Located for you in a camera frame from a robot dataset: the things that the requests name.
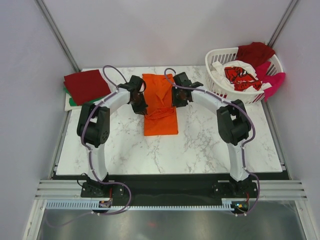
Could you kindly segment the white red printed shirt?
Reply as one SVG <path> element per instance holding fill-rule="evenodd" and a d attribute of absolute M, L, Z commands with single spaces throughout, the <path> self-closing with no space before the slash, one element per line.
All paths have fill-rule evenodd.
<path fill-rule="evenodd" d="M 270 83 L 264 83 L 271 62 L 266 61 L 254 68 L 249 63 L 234 60 L 221 64 L 215 61 L 211 64 L 213 78 L 228 90 L 238 92 L 257 92 L 270 88 Z"/>

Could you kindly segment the left aluminium corner post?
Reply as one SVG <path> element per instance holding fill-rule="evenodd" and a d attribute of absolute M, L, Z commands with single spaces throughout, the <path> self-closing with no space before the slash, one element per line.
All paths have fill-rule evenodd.
<path fill-rule="evenodd" d="M 57 40 L 59 46 L 61 47 L 65 57 L 67 58 L 68 62 L 72 66 L 72 69 L 77 73 L 81 71 L 78 63 L 76 62 L 73 54 L 70 51 L 61 31 L 59 30 L 58 25 L 56 24 L 52 14 L 48 6 L 46 5 L 44 0 L 35 0 L 34 1 L 37 7 L 39 8 L 41 14 L 43 15 L 45 21 L 47 22 L 51 32 L 53 33 L 55 39 Z"/>

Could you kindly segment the aluminium corner post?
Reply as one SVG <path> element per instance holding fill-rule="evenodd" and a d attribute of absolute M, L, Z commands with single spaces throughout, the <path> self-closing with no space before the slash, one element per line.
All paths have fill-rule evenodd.
<path fill-rule="evenodd" d="M 55 39 L 57 40 L 59 46 L 61 47 L 65 57 L 67 58 L 68 62 L 72 66 L 72 69 L 77 73 L 81 71 L 78 63 L 76 62 L 73 54 L 70 51 L 61 31 L 59 30 L 58 25 L 56 24 L 52 14 L 48 6 L 46 5 L 44 0 L 35 0 L 34 1 L 37 7 L 39 8 L 41 14 L 43 15 L 45 21 L 47 22 L 51 32 L 53 33 Z"/>
<path fill-rule="evenodd" d="M 273 48 L 275 46 L 277 40 L 279 39 L 281 33 L 285 29 L 287 23 L 289 22 L 291 16 L 295 12 L 295 10 L 298 7 L 300 2 L 301 2 L 300 0 L 291 0 L 289 2 L 288 6 L 286 7 L 283 15 L 281 16 L 275 30 L 273 31 L 273 33 L 267 43 L 267 45 L 269 47 Z"/>

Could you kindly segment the orange t shirt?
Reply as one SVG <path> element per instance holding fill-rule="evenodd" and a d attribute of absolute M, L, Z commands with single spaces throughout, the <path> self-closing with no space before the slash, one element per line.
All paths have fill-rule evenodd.
<path fill-rule="evenodd" d="M 144 116 L 144 136 L 177 135 L 177 111 L 172 105 L 173 75 L 144 73 L 142 79 L 146 83 L 144 98 L 148 105 Z"/>

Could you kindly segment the right aluminium corner post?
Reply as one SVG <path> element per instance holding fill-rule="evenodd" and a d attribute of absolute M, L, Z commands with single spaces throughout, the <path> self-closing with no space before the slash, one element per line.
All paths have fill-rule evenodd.
<path fill-rule="evenodd" d="M 295 10 L 298 7 L 300 2 L 301 2 L 300 0 L 291 0 L 289 2 L 288 6 L 286 7 L 283 15 L 281 16 L 275 30 L 273 31 L 273 33 L 267 43 L 267 45 L 269 47 L 273 48 L 275 46 L 277 40 L 279 39 L 281 33 L 285 29 L 287 23 L 289 22 L 291 16 L 295 12 Z"/>

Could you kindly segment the white laundry basket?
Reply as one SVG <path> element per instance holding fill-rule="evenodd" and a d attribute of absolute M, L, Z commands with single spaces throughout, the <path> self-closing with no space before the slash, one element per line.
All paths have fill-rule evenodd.
<path fill-rule="evenodd" d="M 211 71 L 213 67 L 211 66 L 212 63 L 218 61 L 221 64 L 226 64 L 231 61 L 238 61 L 237 60 L 237 52 L 238 47 L 230 47 L 230 48 L 220 48 L 220 49 L 213 49 L 209 51 L 205 56 L 205 66 L 207 70 L 206 74 L 206 84 L 208 89 L 217 94 L 218 96 L 225 98 L 227 100 L 235 101 L 237 99 L 243 101 L 245 104 L 252 104 L 255 102 L 259 102 L 265 100 L 265 93 L 263 90 L 256 91 L 256 92 L 241 92 L 235 90 L 228 90 L 226 87 L 222 86 L 218 83 Z M 270 67 L 267 70 L 267 75 L 273 76 L 277 73 L 284 73 L 282 65 L 276 56 L 276 53 L 267 61 L 271 62 Z"/>

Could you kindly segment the folded dark red shirt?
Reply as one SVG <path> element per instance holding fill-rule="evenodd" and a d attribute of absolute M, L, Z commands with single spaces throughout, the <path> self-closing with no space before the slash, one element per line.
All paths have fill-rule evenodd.
<path fill-rule="evenodd" d="M 111 93 L 98 69 L 66 75 L 63 83 L 66 93 L 70 95 L 68 103 L 71 107 L 98 101 Z"/>

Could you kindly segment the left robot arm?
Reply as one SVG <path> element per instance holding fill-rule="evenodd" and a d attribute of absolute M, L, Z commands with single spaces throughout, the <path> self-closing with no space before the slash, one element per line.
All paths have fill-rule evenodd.
<path fill-rule="evenodd" d="M 99 197 L 106 196 L 110 185 L 104 181 L 108 176 L 105 161 L 105 143 L 110 135 L 111 115 L 124 105 L 131 105 L 137 115 L 147 115 L 144 97 L 146 82 L 133 75 L 128 83 L 121 83 L 116 90 L 98 103 L 85 103 L 81 107 L 76 133 L 88 156 L 88 177 L 95 182 L 92 191 Z"/>

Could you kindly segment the dark red crumpled shirt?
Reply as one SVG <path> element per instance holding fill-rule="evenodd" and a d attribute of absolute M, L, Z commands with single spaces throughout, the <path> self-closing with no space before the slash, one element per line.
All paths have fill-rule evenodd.
<path fill-rule="evenodd" d="M 238 47 L 236 59 L 256 68 L 269 60 L 276 52 L 262 42 L 252 42 Z"/>

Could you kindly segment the pink crumpled shirt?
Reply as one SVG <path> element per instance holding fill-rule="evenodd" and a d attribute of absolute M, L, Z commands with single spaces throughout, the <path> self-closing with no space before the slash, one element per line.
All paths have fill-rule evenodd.
<path fill-rule="evenodd" d="M 266 61 L 265 63 L 255 67 L 255 73 L 263 84 L 270 84 L 269 88 L 264 89 L 264 101 L 267 102 L 268 98 L 272 97 L 284 83 L 286 74 L 284 72 L 279 72 L 275 75 L 267 75 L 268 68 L 271 62 Z"/>

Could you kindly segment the folded cream shirt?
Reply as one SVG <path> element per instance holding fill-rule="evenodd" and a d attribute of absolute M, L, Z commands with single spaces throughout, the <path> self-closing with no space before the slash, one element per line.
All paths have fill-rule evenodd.
<path fill-rule="evenodd" d="M 71 98 L 71 96 L 66 93 L 65 94 L 65 105 L 64 105 L 64 111 L 68 112 L 68 111 L 72 111 L 72 110 L 80 110 L 82 107 L 81 106 L 71 106 L 69 103 L 69 99 Z"/>

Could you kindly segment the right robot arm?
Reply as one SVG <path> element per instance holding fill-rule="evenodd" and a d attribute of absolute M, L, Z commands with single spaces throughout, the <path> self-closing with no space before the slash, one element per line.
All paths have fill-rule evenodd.
<path fill-rule="evenodd" d="M 192 83 L 185 72 L 168 81 L 172 84 L 173 106 L 180 108 L 196 103 L 216 114 L 219 136 L 228 148 L 229 174 L 234 180 L 229 184 L 229 191 L 235 197 L 242 196 L 247 191 L 244 180 L 250 175 L 245 163 L 244 145 L 250 141 L 250 131 L 253 131 L 253 137 L 256 133 L 245 104 L 240 99 L 226 100 L 208 91 L 198 81 Z"/>

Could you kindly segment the aluminium frame rail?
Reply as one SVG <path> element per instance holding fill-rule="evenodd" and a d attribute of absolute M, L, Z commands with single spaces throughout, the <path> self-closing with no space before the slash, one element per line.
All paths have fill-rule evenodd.
<path fill-rule="evenodd" d="M 43 200 L 78 200 L 81 186 L 75 180 L 41 180 L 35 194 Z M 262 201 L 306 200 L 303 185 L 298 180 L 262 180 L 260 195 Z"/>

